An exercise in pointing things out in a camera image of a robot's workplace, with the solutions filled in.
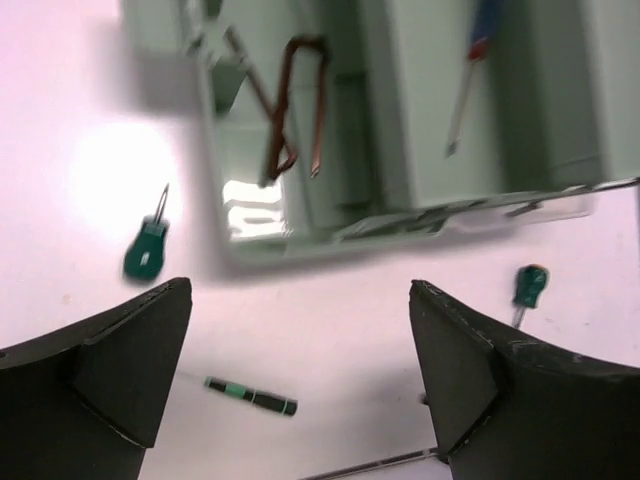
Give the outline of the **blue red handled screwdriver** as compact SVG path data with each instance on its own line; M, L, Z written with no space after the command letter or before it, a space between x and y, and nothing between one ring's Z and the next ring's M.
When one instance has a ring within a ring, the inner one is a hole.
M477 3L470 29L462 80L447 136L446 158L450 158L457 151L474 68L487 56L489 45L498 28L503 4L504 2L500 0L482 0Z

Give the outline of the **thick brown hex key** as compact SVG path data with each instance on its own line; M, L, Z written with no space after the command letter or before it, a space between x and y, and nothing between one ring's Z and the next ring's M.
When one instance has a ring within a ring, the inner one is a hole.
M316 113L310 171L311 178L316 178L319 174L322 161L322 140L324 116L326 110L325 99L327 89L327 71L330 62L330 55L327 42L322 36L316 36L307 39L305 47L316 52L320 56L317 73Z

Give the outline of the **stubby green screwdriver orange cap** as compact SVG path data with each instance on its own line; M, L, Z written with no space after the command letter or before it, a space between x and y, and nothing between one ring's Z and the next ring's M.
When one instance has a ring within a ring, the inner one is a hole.
M518 269L512 298L514 316L511 326L520 329L528 310L535 309L549 280L549 270L541 265L529 264Z

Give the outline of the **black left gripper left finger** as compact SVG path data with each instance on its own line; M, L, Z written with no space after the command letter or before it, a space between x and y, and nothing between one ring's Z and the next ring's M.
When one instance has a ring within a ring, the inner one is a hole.
M192 285L1 350L4 479L135 479L154 447L186 336Z

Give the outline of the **small dark hex key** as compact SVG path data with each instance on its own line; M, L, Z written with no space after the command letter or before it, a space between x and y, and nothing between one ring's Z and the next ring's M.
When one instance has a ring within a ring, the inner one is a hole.
M267 153L267 169L271 176L276 176L290 169L298 159L296 147L290 144L284 133L284 114L268 97L264 82L237 28L227 27L223 37L246 74L249 89L258 103L258 108L269 121L271 143Z

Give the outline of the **green cantilever toolbox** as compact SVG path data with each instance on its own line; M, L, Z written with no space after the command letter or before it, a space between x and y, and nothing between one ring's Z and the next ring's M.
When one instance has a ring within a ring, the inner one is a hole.
M121 11L148 105L178 110L179 71L198 88L223 247L275 264L586 216L595 193L638 184L635 1L503 1L446 158L478 2L125 1ZM327 40L316 178L320 56L296 52L285 135L299 156L268 182L271 128L224 40L229 26L274 105L289 40Z

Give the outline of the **black green precision screwdriver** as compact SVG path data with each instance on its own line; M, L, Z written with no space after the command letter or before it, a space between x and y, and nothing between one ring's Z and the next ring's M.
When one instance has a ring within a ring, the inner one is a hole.
M217 392L280 416L293 417L298 411L298 402L296 400L275 393L216 377L204 377L180 370L176 372L176 376L182 380L201 385L207 391Z

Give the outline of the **long brown hex key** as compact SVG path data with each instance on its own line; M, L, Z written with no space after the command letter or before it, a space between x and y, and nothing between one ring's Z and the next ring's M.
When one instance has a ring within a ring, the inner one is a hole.
M282 65L276 105L271 118L271 139L267 149L264 175L268 182L274 182L284 172L290 170L298 159L298 150L285 135L285 120L289 109L289 87L292 79L296 52L306 49L316 52L320 56L317 71L316 111L314 136L311 152L310 176L315 178L320 171L322 162L322 141L324 118L326 111L327 72L330 63L330 53L327 40L320 35L298 35L287 43Z

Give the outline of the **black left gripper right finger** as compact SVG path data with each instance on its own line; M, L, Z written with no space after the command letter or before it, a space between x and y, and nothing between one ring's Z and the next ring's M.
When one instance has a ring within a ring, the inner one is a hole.
M635 479L639 371L560 348L433 284L410 322L439 452L456 479Z

